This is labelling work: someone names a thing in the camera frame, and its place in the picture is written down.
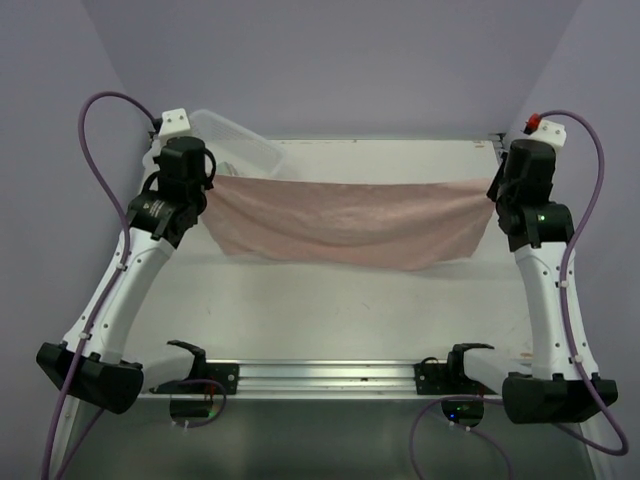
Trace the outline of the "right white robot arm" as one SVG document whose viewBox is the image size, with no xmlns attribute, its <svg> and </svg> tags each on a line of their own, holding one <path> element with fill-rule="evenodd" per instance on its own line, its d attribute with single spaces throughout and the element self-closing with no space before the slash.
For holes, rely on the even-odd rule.
<svg viewBox="0 0 640 480">
<path fill-rule="evenodd" d="M 588 346 L 571 272 L 563 258 L 574 236 L 567 206 L 551 199 L 556 150 L 539 140 L 511 143 L 487 192 L 524 284 L 533 360 L 522 365 L 480 343 L 456 344 L 447 357 L 451 389 L 478 383 L 502 397 L 515 424 L 581 423 L 618 398 Z"/>
</svg>

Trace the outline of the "colourful rabbit print towel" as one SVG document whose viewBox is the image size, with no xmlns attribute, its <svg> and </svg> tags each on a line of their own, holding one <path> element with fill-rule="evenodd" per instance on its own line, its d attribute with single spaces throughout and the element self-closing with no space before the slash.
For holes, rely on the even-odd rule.
<svg viewBox="0 0 640 480">
<path fill-rule="evenodd" d="M 233 164 L 229 162 L 220 162 L 217 164 L 217 174 L 232 176 L 232 177 L 242 177 L 243 173 L 235 167 Z"/>
</svg>

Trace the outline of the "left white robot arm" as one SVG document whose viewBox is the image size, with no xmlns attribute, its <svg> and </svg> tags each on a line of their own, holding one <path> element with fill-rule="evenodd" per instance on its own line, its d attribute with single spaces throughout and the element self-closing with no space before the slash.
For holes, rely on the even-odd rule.
<svg viewBox="0 0 640 480">
<path fill-rule="evenodd" d="M 122 414 L 144 390 L 144 371 L 123 350 L 154 279 L 206 208 L 215 157 L 195 137 L 170 139 L 154 157 L 157 171 L 129 203 L 108 274 L 107 294 L 96 293 L 83 317 L 58 343 L 44 343 L 36 362 L 58 389 L 111 413 Z"/>
</svg>

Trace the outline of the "pink towel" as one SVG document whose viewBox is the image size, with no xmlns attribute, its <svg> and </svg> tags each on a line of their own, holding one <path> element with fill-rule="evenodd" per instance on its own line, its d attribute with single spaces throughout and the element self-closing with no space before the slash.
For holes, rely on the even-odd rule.
<svg viewBox="0 0 640 480">
<path fill-rule="evenodd" d="M 227 256 L 420 271 L 474 254 L 493 214 L 487 186 L 220 176 L 202 219 Z"/>
</svg>

